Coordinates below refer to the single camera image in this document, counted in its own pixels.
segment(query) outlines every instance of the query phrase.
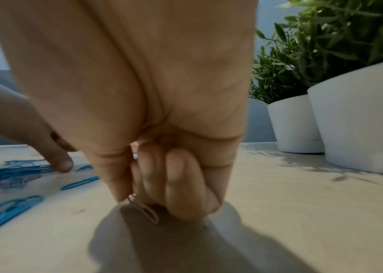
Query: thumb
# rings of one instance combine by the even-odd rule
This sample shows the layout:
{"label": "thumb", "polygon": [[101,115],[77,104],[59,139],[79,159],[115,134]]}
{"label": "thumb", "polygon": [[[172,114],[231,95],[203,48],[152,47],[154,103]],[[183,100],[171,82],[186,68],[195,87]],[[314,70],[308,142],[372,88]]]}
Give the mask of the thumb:
{"label": "thumb", "polygon": [[42,139],[34,145],[31,145],[48,161],[57,171],[66,173],[73,166],[73,160],[53,139]]}

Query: hand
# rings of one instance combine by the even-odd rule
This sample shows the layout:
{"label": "hand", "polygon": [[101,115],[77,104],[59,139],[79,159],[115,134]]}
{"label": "hand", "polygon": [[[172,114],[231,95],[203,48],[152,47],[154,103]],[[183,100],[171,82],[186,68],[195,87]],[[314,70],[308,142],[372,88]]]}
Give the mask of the hand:
{"label": "hand", "polygon": [[73,168],[67,151],[74,151],[74,148],[52,130],[27,97],[2,85],[0,135],[32,146],[58,171],[68,172]]}
{"label": "hand", "polygon": [[0,41],[23,90],[117,201],[135,191],[194,220],[222,205],[245,133],[256,6],[0,0]]}

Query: table surface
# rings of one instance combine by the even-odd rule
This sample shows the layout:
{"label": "table surface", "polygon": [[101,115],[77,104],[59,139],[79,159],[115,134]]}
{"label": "table surface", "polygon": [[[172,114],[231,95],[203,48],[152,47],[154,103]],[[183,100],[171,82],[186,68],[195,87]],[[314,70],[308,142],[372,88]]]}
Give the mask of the table surface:
{"label": "table surface", "polygon": [[[0,148],[0,163],[37,158]],[[383,272],[383,175],[322,155],[243,144],[219,212],[193,224],[158,213],[154,225],[103,183],[50,192],[0,227],[0,273]]]}

